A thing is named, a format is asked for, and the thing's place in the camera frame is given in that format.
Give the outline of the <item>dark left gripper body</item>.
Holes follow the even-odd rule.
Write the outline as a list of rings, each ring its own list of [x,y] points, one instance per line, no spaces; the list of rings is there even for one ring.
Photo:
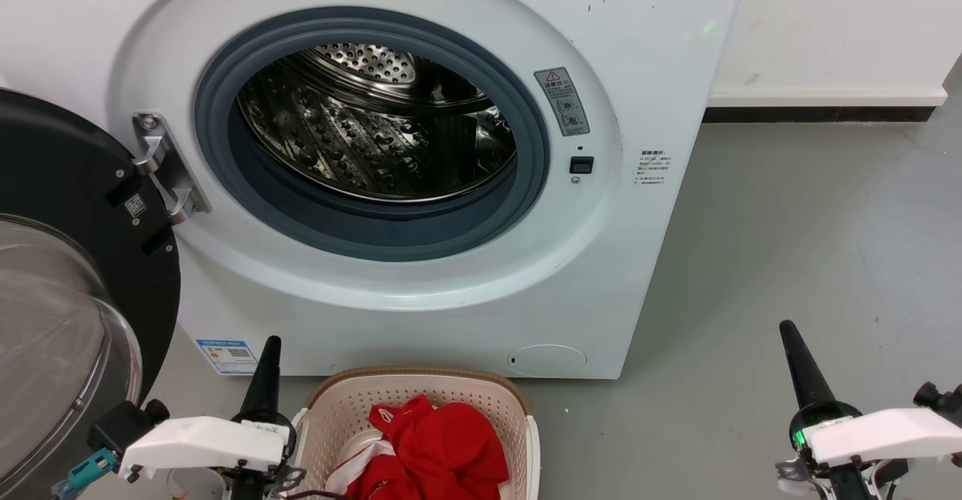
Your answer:
[[[231,418],[234,423],[247,424],[266,432],[276,432],[285,438],[281,459],[265,470],[255,470],[241,460],[225,475],[231,479],[229,497],[231,499],[268,499],[279,493],[301,486],[306,478],[306,470],[299,463],[298,430],[291,420],[278,411],[244,411]]]

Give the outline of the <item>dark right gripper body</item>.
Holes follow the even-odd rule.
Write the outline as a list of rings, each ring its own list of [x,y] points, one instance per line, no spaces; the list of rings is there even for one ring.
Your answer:
[[[776,463],[777,485],[794,495],[818,494],[821,499],[892,499],[899,482],[908,474],[907,459],[854,462],[840,467],[818,465],[803,429],[828,426],[862,417],[862,412],[841,402],[800,403],[789,425],[790,443],[796,456]]]

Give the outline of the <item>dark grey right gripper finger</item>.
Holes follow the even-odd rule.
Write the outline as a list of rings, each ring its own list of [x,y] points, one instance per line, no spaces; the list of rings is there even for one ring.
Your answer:
[[[782,321],[779,333],[798,408],[835,407],[837,400],[796,324],[790,320]]]

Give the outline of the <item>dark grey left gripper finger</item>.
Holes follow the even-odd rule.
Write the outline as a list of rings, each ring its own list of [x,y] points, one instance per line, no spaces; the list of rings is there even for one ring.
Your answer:
[[[280,394],[282,339],[269,336],[238,411],[240,419],[276,419]]]

